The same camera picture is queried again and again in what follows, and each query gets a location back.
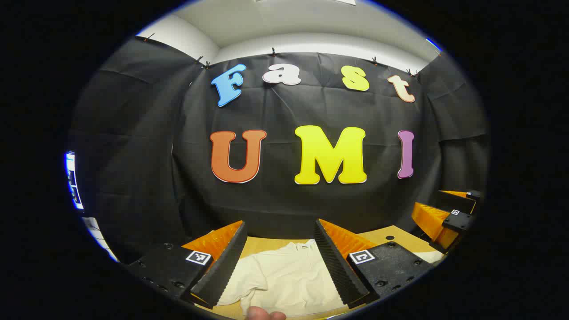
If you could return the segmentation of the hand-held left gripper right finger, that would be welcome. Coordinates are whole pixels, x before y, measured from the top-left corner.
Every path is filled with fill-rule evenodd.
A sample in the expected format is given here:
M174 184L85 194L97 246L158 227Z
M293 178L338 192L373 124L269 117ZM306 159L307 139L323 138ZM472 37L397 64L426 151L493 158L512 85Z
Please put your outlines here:
M376 244L323 219L315 224L319 253L348 308L384 300L434 267L395 241Z

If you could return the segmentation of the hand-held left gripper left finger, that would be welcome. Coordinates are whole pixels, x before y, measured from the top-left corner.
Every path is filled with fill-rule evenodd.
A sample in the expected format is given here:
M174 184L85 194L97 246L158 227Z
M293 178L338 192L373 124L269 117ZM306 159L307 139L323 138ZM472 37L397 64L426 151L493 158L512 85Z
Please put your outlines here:
M163 243L127 265L153 288L185 303L213 308L233 274L247 241L243 220L184 245Z

